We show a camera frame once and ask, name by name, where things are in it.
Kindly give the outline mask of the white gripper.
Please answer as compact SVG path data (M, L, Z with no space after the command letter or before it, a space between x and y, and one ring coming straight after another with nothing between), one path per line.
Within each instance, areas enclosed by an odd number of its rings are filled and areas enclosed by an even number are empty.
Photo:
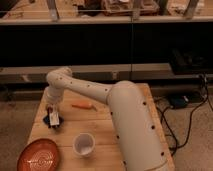
M47 103L47 114L50 115L53 112L53 106L55 106L55 111L59 114L60 113L60 107L58 104L63 99L63 91L60 89L56 89L53 87L47 87L45 89L45 100Z

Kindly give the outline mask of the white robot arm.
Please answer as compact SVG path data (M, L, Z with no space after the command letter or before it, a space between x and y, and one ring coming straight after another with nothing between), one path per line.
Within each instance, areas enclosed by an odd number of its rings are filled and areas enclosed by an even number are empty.
M108 85L76 79L69 67L50 71L46 80L45 96L51 105L60 103L64 91L70 90L109 107L126 171L169 171L148 102L135 83Z

